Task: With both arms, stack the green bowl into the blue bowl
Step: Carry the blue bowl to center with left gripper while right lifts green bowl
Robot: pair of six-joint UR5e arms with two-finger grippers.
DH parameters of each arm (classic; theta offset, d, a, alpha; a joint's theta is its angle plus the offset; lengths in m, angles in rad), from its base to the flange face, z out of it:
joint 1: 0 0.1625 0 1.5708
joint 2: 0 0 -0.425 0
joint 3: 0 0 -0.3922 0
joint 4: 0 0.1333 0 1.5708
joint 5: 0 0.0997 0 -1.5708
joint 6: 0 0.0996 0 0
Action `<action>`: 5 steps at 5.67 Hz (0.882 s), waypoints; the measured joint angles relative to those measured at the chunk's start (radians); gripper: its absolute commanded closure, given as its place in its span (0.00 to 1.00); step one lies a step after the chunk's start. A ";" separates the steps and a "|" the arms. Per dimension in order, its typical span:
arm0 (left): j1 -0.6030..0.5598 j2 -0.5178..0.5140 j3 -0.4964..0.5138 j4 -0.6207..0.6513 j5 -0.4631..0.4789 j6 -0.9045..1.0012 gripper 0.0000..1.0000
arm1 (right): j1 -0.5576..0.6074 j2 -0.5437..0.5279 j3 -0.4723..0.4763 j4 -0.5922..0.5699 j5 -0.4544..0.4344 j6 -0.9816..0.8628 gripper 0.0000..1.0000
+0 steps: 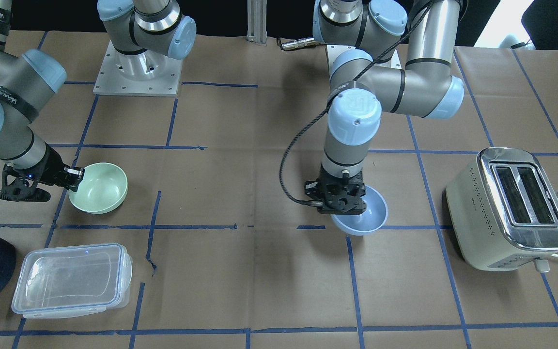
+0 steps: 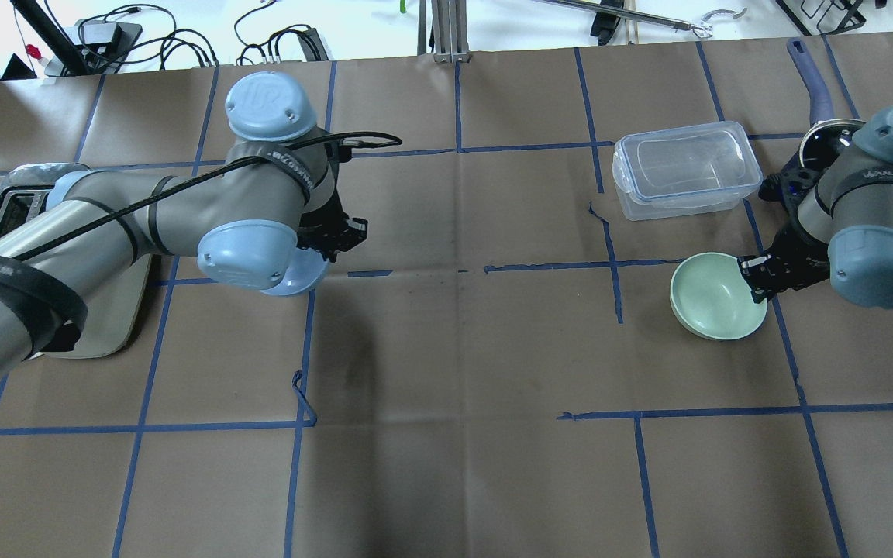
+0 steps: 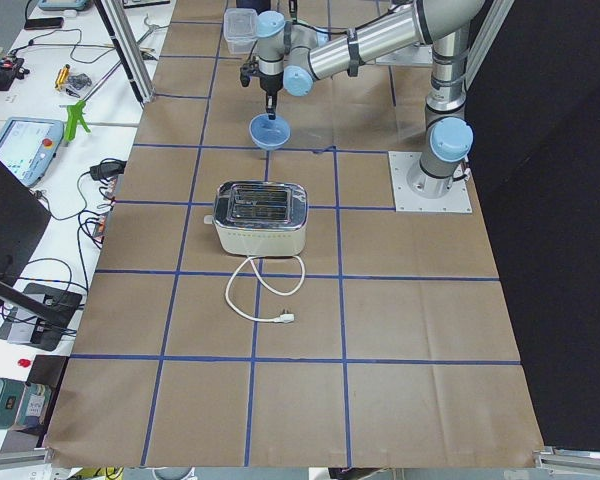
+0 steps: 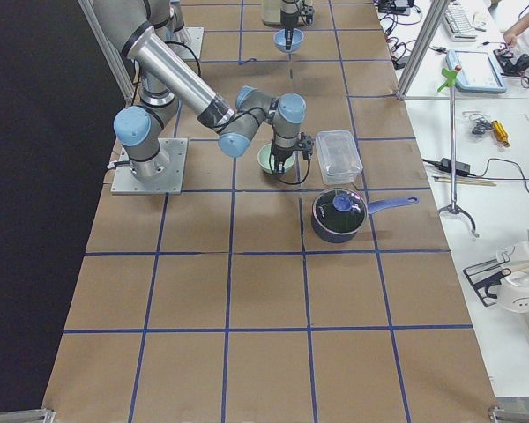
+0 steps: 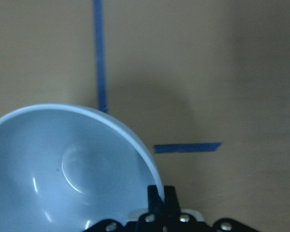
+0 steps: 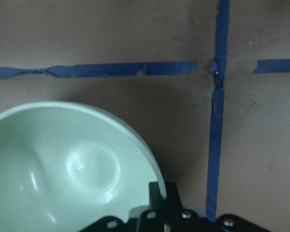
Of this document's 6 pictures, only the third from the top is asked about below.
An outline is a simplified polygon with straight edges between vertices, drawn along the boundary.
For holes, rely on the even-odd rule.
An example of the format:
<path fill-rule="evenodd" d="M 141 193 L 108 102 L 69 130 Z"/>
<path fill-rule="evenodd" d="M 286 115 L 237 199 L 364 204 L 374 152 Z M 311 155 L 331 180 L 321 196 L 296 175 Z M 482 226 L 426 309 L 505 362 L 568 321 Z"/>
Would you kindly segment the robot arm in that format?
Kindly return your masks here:
<path fill-rule="evenodd" d="M 319 80 L 341 72 L 355 77 L 370 62 L 414 44 L 431 47 L 426 145 L 406 180 L 415 194 L 441 198 L 460 181 L 455 171 L 473 143 L 465 120 L 466 65 L 470 23 L 482 6 L 480 1 L 394 1 L 373 20 L 329 33 L 300 22 L 297 4 L 290 2 L 288 14 L 258 15 L 255 51 L 241 66 L 240 81 L 248 86 L 258 79 L 265 116 L 274 121 L 280 90 L 306 96 Z"/>

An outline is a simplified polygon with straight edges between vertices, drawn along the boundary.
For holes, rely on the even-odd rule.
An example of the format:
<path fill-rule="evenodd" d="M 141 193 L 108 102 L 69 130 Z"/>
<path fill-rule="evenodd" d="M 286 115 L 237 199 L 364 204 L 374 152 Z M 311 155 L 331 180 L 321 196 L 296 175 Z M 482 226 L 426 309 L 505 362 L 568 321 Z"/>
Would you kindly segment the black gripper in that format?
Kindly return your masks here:
<path fill-rule="evenodd" d="M 276 94 L 282 89 L 282 74 L 266 74 L 259 69 L 255 58 L 245 61 L 240 67 L 240 83 L 246 88 L 252 78 L 259 79 L 260 88 L 266 93 L 265 111 L 269 120 L 276 119 Z"/>

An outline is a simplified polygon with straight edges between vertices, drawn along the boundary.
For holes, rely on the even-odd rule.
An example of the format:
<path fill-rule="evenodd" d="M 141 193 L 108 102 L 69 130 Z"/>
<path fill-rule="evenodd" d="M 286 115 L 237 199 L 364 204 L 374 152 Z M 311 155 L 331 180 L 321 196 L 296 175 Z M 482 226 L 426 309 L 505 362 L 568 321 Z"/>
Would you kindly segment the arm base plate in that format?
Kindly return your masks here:
<path fill-rule="evenodd" d="M 459 165 L 451 177 L 436 179 L 420 167 L 420 152 L 389 151 L 395 210 L 399 213 L 471 214 L 467 179 Z"/>

